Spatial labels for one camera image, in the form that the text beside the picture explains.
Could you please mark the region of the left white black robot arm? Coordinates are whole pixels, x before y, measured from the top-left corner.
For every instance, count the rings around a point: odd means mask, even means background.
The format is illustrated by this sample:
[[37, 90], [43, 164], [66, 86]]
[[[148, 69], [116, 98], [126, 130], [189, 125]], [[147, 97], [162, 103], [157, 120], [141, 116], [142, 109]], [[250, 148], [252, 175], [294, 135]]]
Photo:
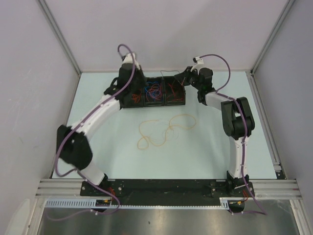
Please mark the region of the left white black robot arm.
[[96, 195], [104, 195], [110, 184], [107, 175], [93, 161], [89, 142], [105, 121], [131, 102], [133, 93], [145, 83], [137, 62], [122, 63], [118, 77], [113, 79], [95, 107], [73, 125], [60, 125], [57, 129], [56, 160], [62, 159], [73, 166], [73, 171], [91, 184]]

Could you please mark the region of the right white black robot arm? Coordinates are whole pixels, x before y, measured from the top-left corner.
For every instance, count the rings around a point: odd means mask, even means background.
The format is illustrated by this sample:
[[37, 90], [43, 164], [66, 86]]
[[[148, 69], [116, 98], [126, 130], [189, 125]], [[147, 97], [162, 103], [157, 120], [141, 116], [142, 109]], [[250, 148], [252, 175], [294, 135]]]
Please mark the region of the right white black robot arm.
[[199, 103], [221, 111], [223, 130], [230, 142], [230, 167], [222, 189], [230, 196], [238, 196], [244, 188], [249, 189], [246, 149], [248, 139], [255, 128], [255, 121], [248, 99], [219, 93], [213, 87], [213, 71], [209, 68], [192, 70], [189, 66], [174, 78], [182, 86], [191, 85], [197, 89]]

